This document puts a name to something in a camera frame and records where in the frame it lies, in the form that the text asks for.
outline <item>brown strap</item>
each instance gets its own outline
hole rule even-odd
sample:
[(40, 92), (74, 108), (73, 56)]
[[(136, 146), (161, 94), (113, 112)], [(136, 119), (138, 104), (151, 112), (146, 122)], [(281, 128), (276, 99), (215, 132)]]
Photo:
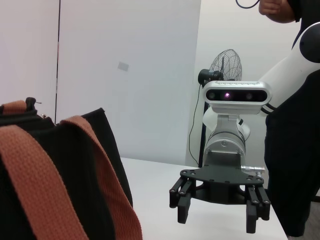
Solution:
[(19, 100), (3, 104), (3, 115), (23, 114), (27, 110), (26, 102)]
[(0, 127), (0, 155), (37, 240), (89, 240), (58, 170), (31, 135)]
[(123, 191), (115, 170), (91, 125), (81, 116), (63, 120), (81, 128), (93, 141), (95, 170), (100, 190), (110, 209), (117, 240), (142, 240), (139, 219)]

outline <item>fan grille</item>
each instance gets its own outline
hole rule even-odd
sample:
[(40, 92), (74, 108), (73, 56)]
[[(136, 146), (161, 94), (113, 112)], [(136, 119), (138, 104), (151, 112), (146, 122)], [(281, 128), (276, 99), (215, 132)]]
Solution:
[(242, 66), (239, 55), (233, 49), (221, 52), (215, 58), (209, 70), (211, 74), (215, 71), (223, 73), (224, 81), (241, 81)]

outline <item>floor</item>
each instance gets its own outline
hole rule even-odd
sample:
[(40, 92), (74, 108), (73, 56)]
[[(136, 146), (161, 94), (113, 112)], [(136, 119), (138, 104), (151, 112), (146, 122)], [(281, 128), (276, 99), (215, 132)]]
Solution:
[(289, 240), (320, 240), (320, 203), (311, 204), (310, 217), (305, 226), (304, 236), (290, 237)]

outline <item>white wall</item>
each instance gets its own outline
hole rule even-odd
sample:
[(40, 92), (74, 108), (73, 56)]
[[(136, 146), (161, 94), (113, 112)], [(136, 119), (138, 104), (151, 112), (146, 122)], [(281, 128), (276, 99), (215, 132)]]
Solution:
[(58, 120), (102, 107), (122, 157), (184, 165), (200, 4), (62, 1)]
[(0, 105), (35, 97), (54, 118), (59, 0), (0, 1)]
[[(250, 6), (252, 0), (239, 1)], [(202, 0), (196, 49), (192, 100), (190, 105), (189, 131), (198, 95), (198, 74), (208, 69), (222, 51), (234, 49), (241, 58), (242, 80), (257, 81), (272, 66), (285, 58), (299, 32), (300, 24), (274, 23), (258, 12), (258, 7), (241, 9), (234, 0)], [(191, 152), (198, 160), (204, 100), (200, 101), (191, 135)], [(265, 119), (259, 116), (242, 116), (251, 128), (247, 141), (246, 163), (264, 166)], [(189, 150), (186, 164), (194, 166)]]

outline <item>electric fan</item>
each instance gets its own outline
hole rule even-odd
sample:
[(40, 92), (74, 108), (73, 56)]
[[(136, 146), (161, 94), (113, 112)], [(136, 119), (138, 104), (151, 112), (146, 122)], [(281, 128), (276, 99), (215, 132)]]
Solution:
[(210, 69), (199, 73), (198, 82), (204, 87), (211, 81), (241, 81), (242, 66), (239, 55), (232, 49), (221, 52)]

